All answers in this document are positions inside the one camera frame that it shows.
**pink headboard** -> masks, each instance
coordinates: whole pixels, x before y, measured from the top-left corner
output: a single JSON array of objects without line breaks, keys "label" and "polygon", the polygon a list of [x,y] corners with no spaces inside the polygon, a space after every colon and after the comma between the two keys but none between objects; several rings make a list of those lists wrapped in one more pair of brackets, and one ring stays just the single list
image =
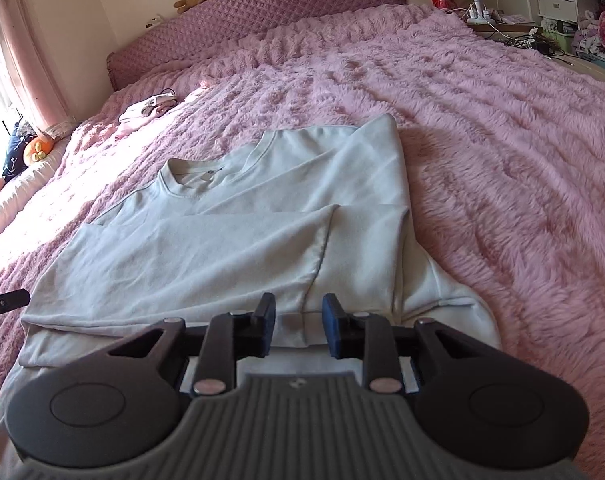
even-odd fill
[{"label": "pink headboard", "polygon": [[209,0],[147,31],[107,57],[114,90],[138,81],[152,68],[185,59],[202,48],[239,40],[302,18],[346,10],[403,4],[405,0]]}]

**pink bedspread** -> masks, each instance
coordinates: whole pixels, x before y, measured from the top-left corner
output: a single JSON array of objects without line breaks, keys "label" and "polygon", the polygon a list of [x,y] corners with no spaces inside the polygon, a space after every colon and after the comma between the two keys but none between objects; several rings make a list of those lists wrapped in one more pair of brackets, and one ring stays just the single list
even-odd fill
[{"label": "pink bedspread", "polygon": [[[172,87],[177,108],[127,138],[117,117]],[[396,117],[419,242],[478,290],[505,349],[574,384],[591,410],[579,465],[605,479],[605,84],[477,38],[414,6],[302,20],[114,94],[0,236],[0,292],[32,288],[81,222],[170,156],[217,158],[262,130]],[[23,333],[0,317],[0,385]]]}]

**ribbed gray surface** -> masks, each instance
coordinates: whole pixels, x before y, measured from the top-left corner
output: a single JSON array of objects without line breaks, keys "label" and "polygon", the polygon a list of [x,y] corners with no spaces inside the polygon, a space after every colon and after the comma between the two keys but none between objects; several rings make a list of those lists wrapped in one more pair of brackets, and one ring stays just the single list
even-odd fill
[{"label": "ribbed gray surface", "polygon": [[351,374],[254,376],[193,402],[160,446],[99,470],[29,461],[13,480],[586,480],[569,462],[497,472],[435,446],[406,402],[358,386]]}]

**pink curtain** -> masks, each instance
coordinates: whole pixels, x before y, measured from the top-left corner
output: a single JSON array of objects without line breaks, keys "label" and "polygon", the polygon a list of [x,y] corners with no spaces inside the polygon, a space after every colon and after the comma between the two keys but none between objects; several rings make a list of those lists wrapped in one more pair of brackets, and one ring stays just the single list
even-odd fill
[{"label": "pink curtain", "polygon": [[41,132],[68,124],[67,104],[44,62],[25,0],[0,0],[0,86]]}]

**white lamp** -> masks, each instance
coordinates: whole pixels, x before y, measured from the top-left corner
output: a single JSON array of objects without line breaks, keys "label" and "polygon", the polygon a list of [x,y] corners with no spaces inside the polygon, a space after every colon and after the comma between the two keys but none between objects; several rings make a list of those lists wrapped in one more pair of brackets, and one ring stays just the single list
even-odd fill
[{"label": "white lamp", "polygon": [[491,23],[495,25],[496,22],[489,17],[486,7],[483,4],[483,0],[473,0],[474,6],[470,8],[470,17],[467,23],[486,24]]}]

